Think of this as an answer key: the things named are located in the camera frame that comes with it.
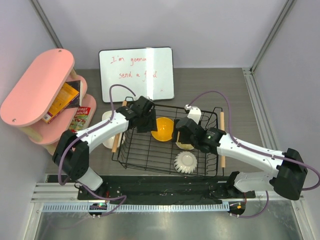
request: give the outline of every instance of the metal surface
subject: metal surface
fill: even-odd
[[[265,200],[248,201],[245,214],[259,212],[265,203]],[[275,200],[264,214],[253,219],[238,219],[226,212],[119,213],[100,219],[89,218],[83,212],[44,212],[35,239],[302,240],[303,237],[291,201]]]
[[[28,226],[26,227],[24,240],[35,239],[43,206],[44,206],[43,203],[32,203],[32,210],[31,210]]]
[[[254,75],[252,75],[248,68],[243,68],[242,70],[252,103],[256,123],[261,136],[262,145],[265,148],[277,150],[277,143],[272,133],[272,129]]]
[[[277,33],[280,30],[280,27],[284,23],[286,17],[290,13],[291,9],[294,7],[295,3],[297,0],[287,0],[286,3],[284,4],[278,18],[276,19],[268,37],[264,41],[262,48],[260,49],[257,57],[255,58],[251,71],[254,73],[261,61],[261,59],[264,57],[267,49],[269,48],[270,44],[272,43],[273,39],[276,37]]]
[[[92,202],[69,202],[69,203],[45,203],[43,213],[87,213]],[[90,210],[91,213],[104,213],[111,211],[117,205],[107,204],[106,210]],[[229,211],[227,201],[222,204],[210,205],[121,205],[117,213],[154,213],[154,212],[225,212]]]
[[[303,200],[303,198],[300,198],[299,201],[291,201],[291,203],[303,239],[314,240],[315,236],[310,224],[310,221],[312,220],[308,217],[310,214],[307,214],[306,202]]]
[[[40,3],[38,2],[38,0],[29,0],[31,5],[33,6],[36,14],[39,16],[45,30],[47,31],[47,33],[49,34],[51,40],[53,41],[54,45],[58,48],[58,49],[63,49],[62,44],[57,36],[57,34],[55,33],[53,27],[51,26],[50,21],[48,20],[43,8],[41,7]]]
[[[61,203],[77,200],[78,189],[74,183],[37,183],[31,198],[31,203]]]

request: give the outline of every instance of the gray table surface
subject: gray table surface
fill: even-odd
[[[79,69],[77,74],[83,76],[88,84],[87,93],[96,99],[97,109],[91,121],[91,126],[101,121],[102,114],[109,111],[110,104],[102,101],[102,91],[99,69]],[[248,89],[241,68],[175,68],[174,69],[174,93],[171,100],[156,101],[157,104],[184,107],[198,94],[218,90],[229,99],[232,109],[232,133],[244,141],[262,146],[256,118],[250,101]],[[212,110],[214,107],[222,107],[225,119],[228,119],[227,104],[218,94],[210,93],[199,98],[196,103],[202,110]],[[111,161],[111,150],[102,144],[90,154],[90,166],[100,175],[142,175],[158,174],[143,170],[124,169],[118,162]],[[233,171],[256,172],[257,168],[241,161],[226,158],[225,175]],[[58,167],[49,162],[46,173],[57,174]]]

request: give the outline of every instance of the cable connector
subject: cable connector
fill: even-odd
[[[190,109],[192,109],[193,106],[189,106],[188,104],[184,106],[184,110],[186,111],[190,111]]]

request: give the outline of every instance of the white plastic part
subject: white plastic part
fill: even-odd
[[[273,191],[274,187],[269,183],[271,175],[260,172],[240,172],[235,180],[234,186],[243,193],[249,191]]]
[[[104,120],[108,120],[110,119],[111,117],[111,114],[112,114],[112,111],[106,111],[103,115],[102,115],[102,121]],[[122,143],[124,143],[126,137],[123,136],[123,139],[122,139]],[[112,149],[113,145],[114,145],[114,141],[115,141],[115,136],[112,136],[110,138],[108,138],[107,140],[105,140],[102,144],[108,148],[108,149]],[[120,147],[120,140],[118,141],[118,145],[117,145],[117,148]]]
[[[236,140],[254,150],[270,154],[272,156],[283,156],[283,153],[278,150],[267,149],[261,146],[257,146],[236,138]],[[222,156],[231,157],[240,160],[251,166],[257,167],[263,171],[245,173],[240,172],[235,180],[234,186],[241,192],[248,191],[273,191],[274,187],[269,183],[272,178],[278,176],[277,166],[282,164],[282,160],[275,159],[273,157],[263,156],[259,153],[255,153],[237,146],[231,139],[229,134],[223,135],[219,141],[220,146],[217,147],[217,153]]]
[[[188,107],[188,110],[190,112],[186,117],[192,119],[196,124],[198,124],[201,118],[201,110],[197,106],[192,106],[191,108]]]
[[[271,154],[271,155],[283,156],[281,151],[267,149],[261,146],[257,146],[257,145],[242,141],[240,139],[236,139],[236,140],[239,143],[247,147],[250,147],[252,149],[258,150],[260,152]],[[233,140],[231,139],[228,133],[222,136],[219,143],[220,143],[220,146],[217,147],[217,153],[219,155],[240,160],[246,164],[250,164],[251,166],[254,166],[263,170],[264,172],[269,174],[270,177],[277,177],[278,175],[277,166],[281,166],[283,162],[282,160],[263,156],[261,154],[258,154],[258,153],[246,150],[240,146],[237,146],[237,144],[233,142]]]
[[[97,190],[98,187],[100,187],[100,185],[103,183],[102,178],[95,171],[93,171],[91,167],[88,168],[85,174],[80,177],[78,181],[86,185],[92,191]]]
[[[98,126],[103,125],[108,120],[109,119],[106,119],[104,121],[97,123],[96,125],[93,125],[89,128],[78,131],[76,133],[77,137],[83,135],[84,133],[88,133],[89,131],[91,131],[92,129],[95,129]],[[121,113],[115,112],[114,117],[109,124],[90,133],[88,136],[84,136],[81,140],[83,142],[84,141],[88,142],[89,153],[91,153],[97,146],[102,144],[107,139],[111,138],[112,136],[115,136],[116,134],[125,132],[128,129],[128,126],[129,126],[129,121],[126,120],[125,116],[123,116]]]
[[[78,131],[76,133],[77,137],[105,124],[108,120],[109,119],[101,121],[89,128]],[[124,131],[126,131],[128,129],[128,126],[129,121],[126,120],[125,116],[123,116],[121,113],[115,112],[114,117],[110,123],[92,133],[89,133],[87,136],[84,136],[81,140],[83,142],[88,143],[89,153],[91,153],[97,146],[99,146],[105,140],[111,138],[112,136],[115,136],[116,134],[123,133]],[[103,183],[102,178],[90,167],[88,168],[86,173],[78,179],[78,181],[86,185],[92,191],[97,190],[97,188],[100,187],[100,185]]]
[[[198,161],[191,152],[182,151],[175,157],[173,165],[179,173],[192,174],[197,168]]]

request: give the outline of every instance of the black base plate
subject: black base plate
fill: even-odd
[[[243,193],[231,197],[226,189],[228,177],[186,176],[101,176],[107,183],[109,198],[126,195],[124,204],[130,205],[207,205],[220,204],[220,199],[244,198]],[[48,177],[56,183],[57,175]],[[247,199],[255,198],[255,192],[246,193]],[[78,193],[78,200],[96,200],[86,191]]]

